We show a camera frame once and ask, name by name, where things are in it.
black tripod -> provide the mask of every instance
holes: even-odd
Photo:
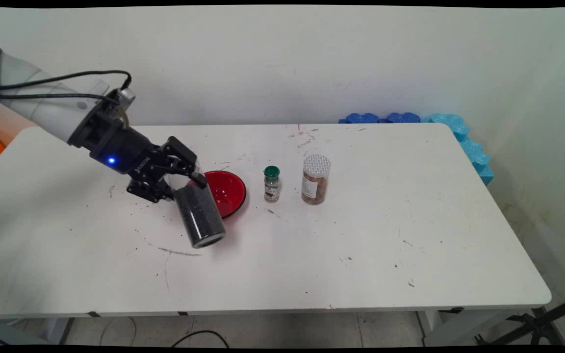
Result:
[[[478,345],[500,345],[508,344],[520,337],[531,333],[533,335],[531,339],[531,344],[539,344],[542,337],[546,338],[551,342],[551,344],[562,344],[561,340],[556,339],[557,335],[553,329],[551,323],[556,319],[565,315],[565,303],[553,308],[551,311],[547,311],[543,315],[538,317],[532,317],[529,314],[524,315],[512,315],[507,320],[522,322],[522,326],[516,328],[515,330],[499,337],[493,342],[486,342],[481,335],[475,337]]]

green cap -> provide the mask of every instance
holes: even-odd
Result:
[[[263,173],[265,174],[265,176],[267,178],[276,178],[276,177],[278,177],[278,175],[280,175],[281,170],[278,169],[278,167],[276,167],[275,165],[271,165],[271,166],[265,168]]]

light blue foam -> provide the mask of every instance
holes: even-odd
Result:
[[[462,146],[463,151],[466,153],[466,156],[468,156],[473,167],[475,167],[475,170],[477,170],[478,173],[482,172],[489,163],[489,156],[483,153],[483,147],[469,139],[468,136],[466,136],[463,141],[459,142],[459,144]]]
[[[430,122],[448,125],[459,142],[463,141],[470,132],[470,128],[463,124],[462,117],[455,114],[433,114]]]
[[[491,171],[489,165],[485,166],[482,172],[479,172],[479,176],[481,177],[481,180],[483,181],[485,186],[487,186],[489,182],[494,179],[494,173]]]

black floor cable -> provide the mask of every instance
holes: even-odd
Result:
[[[112,320],[114,320],[116,318],[117,317],[110,319],[110,321],[108,321],[108,324],[106,324],[106,326],[103,327],[102,335],[99,337],[99,345],[100,346],[102,345],[103,335],[104,335],[104,333],[106,333],[106,328],[108,328],[108,326],[110,326],[110,323],[112,322]],[[136,338],[136,323],[134,322],[134,319],[132,317],[128,317],[128,319],[130,319],[130,321],[132,321],[132,324],[134,325],[134,336],[132,337],[132,342],[130,342],[130,347],[132,347],[132,344],[134,343],[134,339]]]
[[[177,346],[180,342],[188,339],[189,337],[193,336],[193,335],[197,335],[198,333],[213,333],[213,335],[216,335],[217,337],[219,337],[220,340],[222,340],[222,342],[224,342],[224,346],[226,346],[226,348],[230,348],[228,346],[228,344],[226,343],[226,340],[222,337],[222,335],[220,335],[219,333],[215,332],[215,331],[210,331],[210,330],[202,330],[202,331],[195,331],[192,333],[189,333],[188,335],[182,337],[181,339],[179,339],[176,343],[174,343],[171,348]]]

red bowl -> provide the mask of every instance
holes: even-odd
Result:
[[[204,173],[217,210],[222,218],[237,212],[245,201],[245,184],[242,179],[224,170],[213,170]]]

